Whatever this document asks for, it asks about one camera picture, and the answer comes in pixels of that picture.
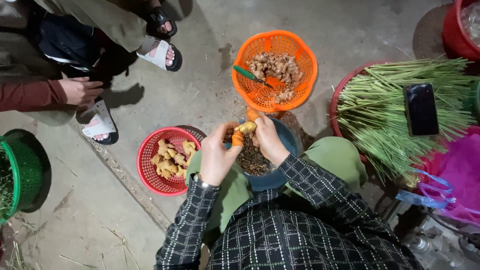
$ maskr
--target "smartphone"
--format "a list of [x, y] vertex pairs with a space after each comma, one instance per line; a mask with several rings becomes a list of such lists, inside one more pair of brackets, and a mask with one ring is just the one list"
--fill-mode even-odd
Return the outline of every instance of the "smartphone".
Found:
[[410, 136], [438, 135], [437, 108], [431, 84], [403, 87], [405, 112]]

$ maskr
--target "green knife handle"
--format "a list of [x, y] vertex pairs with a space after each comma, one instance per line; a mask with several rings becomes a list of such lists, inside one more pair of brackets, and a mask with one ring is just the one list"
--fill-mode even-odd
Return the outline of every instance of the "green knife handle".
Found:
[[257, 77], [255, 77], [255, 75], [253, 75], [252, 73], [250, 73], [250, 72], [242, 69], [241, 67], [239, 67], [239, 66], [237, 66], [237, 65], [234, 65], [234, 66], [233, 66], [233, 69], [234, 69], [236, 72], [242, 74], [243, 76], [245, 76], [245, 77], [247, 77], [247, 78], [249, 78], [249, 79], [251, 79], [251, 80], [255, 80], [255, 79], [257, 78]]

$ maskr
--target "sleeve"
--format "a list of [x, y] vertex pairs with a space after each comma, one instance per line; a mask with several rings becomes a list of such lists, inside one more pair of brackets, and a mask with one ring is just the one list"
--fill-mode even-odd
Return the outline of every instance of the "sleeve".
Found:
[[192, 177], [190, 183], [187, 199], [156, 253], [155, 270], [198, 269], [202, 238], [220, 187], [207, 185], [198, 176]]
[[66, 103], [67, 96], [58, 81], [0, 85], [0, 111], [30, 111], [52, 104]]
[[372, 264], [394, 262], [392, 269], [422, 269], [412, 252], [400, 243], [390, 226], [350, 192], [347, 184], [327, 170], [290, 154], [278, 167], [290, 185], [318, 210], [321, 220], [366, 249]]

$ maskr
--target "black checkered jacket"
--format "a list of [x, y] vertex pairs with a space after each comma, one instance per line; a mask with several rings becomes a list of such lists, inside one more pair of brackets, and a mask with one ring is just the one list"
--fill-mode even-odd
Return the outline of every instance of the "black checkered jacket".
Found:
[[[277, 190], [263, 191], [235, 211], [210, 252], [207, 269], [422, 269], [344, 181], [294, 155], [278, 169], [312, 211], [298, 209]], [[202, 236], [219, 188], [192, 181], [156, 254], [156, 270], [198, 269]]]

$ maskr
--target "woman's left hand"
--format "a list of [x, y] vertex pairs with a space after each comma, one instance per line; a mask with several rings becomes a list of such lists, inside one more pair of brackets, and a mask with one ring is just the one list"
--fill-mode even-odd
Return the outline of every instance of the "woman's left hand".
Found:
[[227, 131], [237, 126], [239, 124], [236, 122], [225, 123], [203, 139], [200, 175], [204, 183], [219, 186], [240, 154], [242, 146], [232, 146], [226, 150], [223, 145]]

